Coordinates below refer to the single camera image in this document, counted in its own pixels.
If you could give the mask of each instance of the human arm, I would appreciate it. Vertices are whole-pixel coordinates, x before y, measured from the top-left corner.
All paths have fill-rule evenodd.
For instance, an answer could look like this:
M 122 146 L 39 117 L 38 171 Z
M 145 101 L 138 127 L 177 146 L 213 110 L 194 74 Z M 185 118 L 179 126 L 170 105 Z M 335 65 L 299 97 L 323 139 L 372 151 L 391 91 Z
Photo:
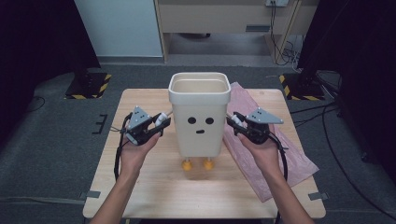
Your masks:
M 135 146 L 130 142 L 126 143 L 128 140 L 124 137 L 123 141 L 126 144 L 123 146 L 120 156 L 121 169 L 119 178 L 98 212 L 92 218 L 91 223 L 120 223 L 126 204 L 134 189 L 134 184 L 139 177 L 143 162 L 159 138 L 160 134 L 156 133 L 146 144 Z
M 270 124 L 270 131 L 274 132 L 274 125 L 272 124 Z M 314 223 L 283 177 L 279 168 L 276 143 L 268 139 L 263 144 L 256 145 L 242 134 L 238 134 L 238 137 L 250 151 L 257 166 L 262 171 L 283 222 L 287 224 Z

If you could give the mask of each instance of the person's right hand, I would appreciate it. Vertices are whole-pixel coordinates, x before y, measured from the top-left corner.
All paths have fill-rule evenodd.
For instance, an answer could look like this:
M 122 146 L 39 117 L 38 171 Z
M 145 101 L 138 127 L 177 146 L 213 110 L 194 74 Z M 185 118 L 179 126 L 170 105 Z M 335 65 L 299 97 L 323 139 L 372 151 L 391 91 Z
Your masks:
M 275 133 L 274 124 L 269 124 L 269 129 L 271 133 Z M 266 176 L 266 174 L 280 172 L 278 149 L 276 143 L 272 139 L 268 138 L 263 144 L 256 145 L 241 133 L 238 134 L 238 137 L 242 145 L 250 151 L 254 161 L 264 176 Z

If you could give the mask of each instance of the wall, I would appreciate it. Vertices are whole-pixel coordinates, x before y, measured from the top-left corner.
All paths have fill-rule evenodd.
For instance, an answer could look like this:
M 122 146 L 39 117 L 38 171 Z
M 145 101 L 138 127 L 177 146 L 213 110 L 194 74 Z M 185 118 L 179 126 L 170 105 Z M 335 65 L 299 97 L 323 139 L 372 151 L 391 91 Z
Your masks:
M 75 0 L 98 57 L 162 57 L 154 1 Z

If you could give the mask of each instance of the black eye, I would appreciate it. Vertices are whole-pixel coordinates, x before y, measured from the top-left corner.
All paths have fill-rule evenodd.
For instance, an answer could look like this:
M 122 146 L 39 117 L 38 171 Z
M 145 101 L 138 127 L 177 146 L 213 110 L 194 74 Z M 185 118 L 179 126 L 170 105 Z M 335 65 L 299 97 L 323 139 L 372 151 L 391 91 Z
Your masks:
M 197 121 L 197 120 L 196 120 L 194 117 L 190 117 L 190 118 L 188 119 L 188 122 L 189 122 L 190 124 L 194 124 L 196 121 Z
M 213 120 L 212 118 L 207 118 L 207 119 L 205 120 L 205 122 L 206 122 L 207 124 L 212 124 L 212 123 L 214 122 L 214 120 Z

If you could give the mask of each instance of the trash bin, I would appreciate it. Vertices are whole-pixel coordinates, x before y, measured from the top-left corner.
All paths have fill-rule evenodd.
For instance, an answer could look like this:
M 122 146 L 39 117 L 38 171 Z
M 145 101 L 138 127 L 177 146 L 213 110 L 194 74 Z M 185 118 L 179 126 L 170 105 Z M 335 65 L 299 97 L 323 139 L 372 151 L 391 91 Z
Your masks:
M 231 87 L 222 73 L 177 73 L 169 84 L 180 155 L 217 157 Z

